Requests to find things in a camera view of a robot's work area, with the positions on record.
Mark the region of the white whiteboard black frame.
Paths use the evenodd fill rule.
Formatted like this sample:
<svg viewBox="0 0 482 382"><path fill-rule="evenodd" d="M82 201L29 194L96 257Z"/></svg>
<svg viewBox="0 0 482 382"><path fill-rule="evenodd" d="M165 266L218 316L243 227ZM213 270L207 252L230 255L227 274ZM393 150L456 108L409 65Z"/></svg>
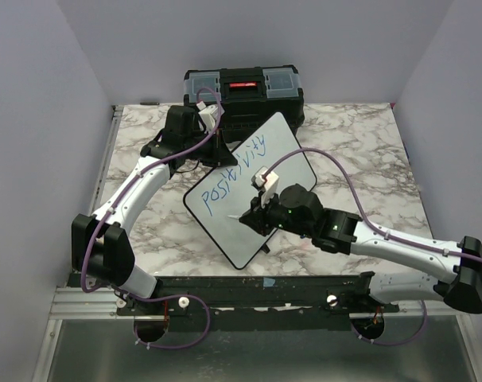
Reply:
<svg viewBox="0 0 482 382"><path fill-rule="evenodd" d="M261 236L227 215L241 216L250 208L258 196L251 178L262 166L271 167L299 147L284 116L277 112L232 151L237 166L209 171L185 194L185 207L234 268L243 269L277 230Z"/></svg>

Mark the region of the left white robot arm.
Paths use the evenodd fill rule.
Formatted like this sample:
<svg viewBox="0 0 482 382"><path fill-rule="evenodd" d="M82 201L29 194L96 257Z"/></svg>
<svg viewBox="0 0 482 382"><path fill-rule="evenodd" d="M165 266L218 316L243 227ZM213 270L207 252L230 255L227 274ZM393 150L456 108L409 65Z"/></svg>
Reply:
<svg viewBox="0 0 482 382"><path fill-rule="evenodd" d="M76 216L72 267L80 272L85 292L116 287L136 295L135 304L145 314L161 309L157 280L136 265L129 234L154 194L186 161L212 168L237 165L220 132L223 113L219 104L203 102L170 107L164 127L141 148L134 169L114 195L90 216Z"/></svg>

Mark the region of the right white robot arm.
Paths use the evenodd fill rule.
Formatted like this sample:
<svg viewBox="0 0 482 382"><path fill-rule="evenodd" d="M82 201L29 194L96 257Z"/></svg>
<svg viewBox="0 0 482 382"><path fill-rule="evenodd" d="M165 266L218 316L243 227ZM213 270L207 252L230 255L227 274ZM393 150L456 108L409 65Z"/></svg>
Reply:
<svg viewBox="0 0 482 382"><path fill-rule="evenodd" d="M357 287L352 301L363 312L380 303L435 300L460 312L482 314L482 243L472 236L443 241L376 226L355 213L327 209L301 185L271 197L260 193L239 222L262 236L278 228L309 238L328 253L375 257L411 269L373 275L369 284Z"/></svg>

